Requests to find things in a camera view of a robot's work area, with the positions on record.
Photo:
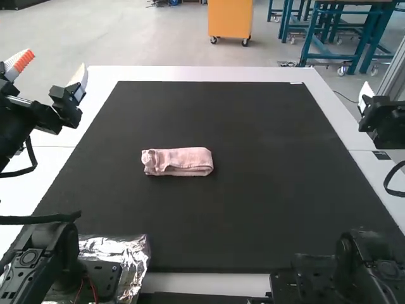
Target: workbench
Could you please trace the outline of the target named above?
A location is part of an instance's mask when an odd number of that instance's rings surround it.
[[[75,148],[78,147],[75,152],[76,155],[80,152],[80,145],[78,146],[78,144],[81,138],[85,135],[118,81],[226,82],[227,84],[230,82],[287,82],[304,84],[396,225],[402,233],[405,231],[404,200],[387,194],[383,188],[383,179],[394,166],[394,162],[392,160],[379,160],[373,154],[372,151],[376,149],[371,139],[367,134],[358,132],[358,124],[355,119],[312,68],[91,66],[89,68],[87,96],[81,106],[84,115],[79,128],[77,130],[63,130],[56,137],[43,132],[33,132],[32,142],[39,165],[31,174],[2,180],[0,183],[1,215],[28,215],[36,209],[39,201],[46,195]],[[271,92],[268,93],[268,96],[268,102],[271,103]],[[6,169],[11,171],[27,165],[28,156],[26,152],[23,152],[20,156],[14,157]],[[403,185],[405,185],[405,176],[399,172],[392,180],[391,187],[403,189]],[[21,227],[17,226],[0,226],[0,235],[2,235],[0,252],[8,250],[20,229]],[[266,231],[263,231],[257,238],[265,242]],[[213,271],[209,272],[149,273],[143,283],[143,291],[263,296],[270,288],[267,273],[216,274]]]
[[[297,11],[292,9],[293,2],[294,0],[284,1],[278,38],[281,39],[282,43],[286,43],[287,38],[290,39],[291,43],[295,43],[293,33],[300,33],[306,36],[301,51],[301,59],[298,64],[299,67],[305,67],[306,65],[339,65],[340,67],[337,72],[340,76],[345,75],[346,72],[348,75],[353,75],[367,44],[370,46],[359,69],[360,73],[367,72],[372,59],[392,59],[392,52],[380,43],[380,39],[382,38],[391,15],[395,10],[396,4],[398,3],[397,1],[318,0],[315,1],[313,5],[312,17],[309,23],[301,21],[303,7],[302,1],[300,10],[298,10],[298,15],[294,16],[292,14]],[[310,2],[311,0],[307,3],[304,20],[308,17]],[[353,11],[345,8],[352,5],[362,6],[366,9],[363,11],[359,11],[358,9]],[[364,23],[348,23],[344,21],[344,15],[367,15],[367,19]],[[325,43],[327,40],[329,44],[334,43],[337,32],[347,32],[359,35],[359,43],[354,54],[333,53],[329,50]],[[342,43],[341,37],[338,36],[336,43]],[[316,46],[319,53],[309,52],[311,44]],[[376,54],[377,49],[381,50],[383,54]],[[371,74],[375,75],[377,71],[377,68],[373,68],[371,69]]]

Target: metal post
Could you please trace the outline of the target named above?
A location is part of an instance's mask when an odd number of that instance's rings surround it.
[[[405,37],[385,73],[376,95],[390,96],[397,101],[405,89]]]
[[[382,6],[378,5],[378,10],[382,11]],[[370,41],[371,34],[373,33],[373,29],[375,29],[375,24],[377,23],[377,19],[379,15],[374,14],[374,10],[372,11],[372,14],[368,15],[367,22],[364,25],[363,28],[363,35],[361,35],[359,44],[357,45],[356,52],[354,53],[356,55],[356,58],[352,60],[352,64],[350,65],[349,69],[347,70],[348,75],[354,75],[356,69],[357,69],[357,64],[360,61],[361,55],[363,54],[363,51],[365,49],[365,46],[367,45],[367,42]]]
[[[337,6],[337,11],[343,11],[343,9],[344,9],[344,4],[340,4]],[[337,33],[337,28],[339,27],[341,16],[342,16],[342,14],[338,12],[335,14],[335,16],[333,18],[333,25],[332,25],[332,29],[331,29],[330,35],[329,35],[329,43],[333,43],[335,41],[335,36]]]
[[[378,19],[378,22],[375,25],[375,30],[373,31],[372,39],[366,55],[364,56],[363,62],[360,67],[360,73],[367,73],[367,69],[374,57],[375,50],[380,43],[381,37],[384,34],[384,30],[387,27],[388,22],[390,21],[391,15],[394,12],[396,3],[385,3],[382,7],[384,13]]]
[[[328,10],[328,4],[327,4],[327,3],[323,3],[323,4],[321,5],[321,11],[327,11],[327,10]],[[328,16],[328,15],[325,14],[325,13],[320,13],[319,19],[318,19],[318,25],[319,25],[320,27],[322,27],[323,24],[325,23],[325,18],[326,18],[326,16]]]
[[[298,14],[297,14],[297,19],[299,21],[301,21],[302,11],[304,9],[304,3],[305,3],[305,0],[301,0],[301,2],[299,3],[299,9],[298,9]]]
[[[289,26],[290,26],[290,19],[291,19],[291,14],[292,14],[292,5],[294,3],[294,0],[287,0],[287,11],[283,11],[283,16],[285,15],[285,20],[284,20],[284,29],[283,29],[283,36],[281,39],[282,43],[287,42],[287,35],[289,34]]]
[[[312,37],[314,35],[316,21],[318,19],[318,10],[320,8],[320,5],[321,4],[318,1],[315,1],[314,8],[312,10],[311,23],[309,24],[308,32],[307,32],[306,38],[305,38],[305,43],[301,50],[301,59],[299,60],[299,64],[298,64],[299,67],[306,66],[306,62],[308,60],[309,47],[311,46]]]
[[[267,22],[271,21],[271,13],[273,9],[273,0],[268,1],[268,14],[267,14]]]
[[[278,31],[278,38],[281,39],[283,37],[283,32],[284,32],[284,26],[285,26],[285,19],[286,19],[286,11],[287,11],[287,6],[288,6],[289,0],[284,0],[284,5],[283,5],[283,13],[281,16],[281,23],[280,23],[280,30]]]
[[[336,9],[336,4],[331,4],[330,5],[330,10],[335,10]],[[330,25],[332,24],[332,18],[333,18],[333,14],[327,14],[325,17],[325,25],[323,27],[323,31],[321,34],[321,42],[325,43],[328,34],[329,34],[329,30],[330,30]]]
[[[308,21],[309,11],[311,10],[311,0],[306,1],[306,9],[304,14],[304,21]]]

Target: aluminum foil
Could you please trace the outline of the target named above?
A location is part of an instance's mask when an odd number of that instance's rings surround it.
[[[114,303],[130,303],[136,298],[151,258],[145,234],[137,237],[79,236],[79,258],[117,262],[122,266]]]

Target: orange cabinet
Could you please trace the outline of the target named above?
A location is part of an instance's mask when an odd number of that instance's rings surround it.
[[[208,35],[211,36],[211,43],[216,43],[218,37],[234,37],[243,39],[247,44],[252,19],[253,0],[208,1]]]

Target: red wire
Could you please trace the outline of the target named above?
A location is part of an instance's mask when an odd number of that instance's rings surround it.
[[[91,289],[93,290],[94,303],[99,304],[99,297],[97,295],[97,289],[96,289],[95,285],[93,284],[93,282],[91,281],[90,277],[88,277],[88,279],[89,279]]]
[[[77,291],[76,298],[75,298],[75,301],[73,302],[73,304],[76,304],[77,299],[78,299],[78,296],[79,296],[80,293],[82,292],[83,285],[84,285],[84,281],[83,281],[83,279],[82,279],[82,282],[80,283],[80,287],[79,287],[79,289],[78,289],[78,291]]]

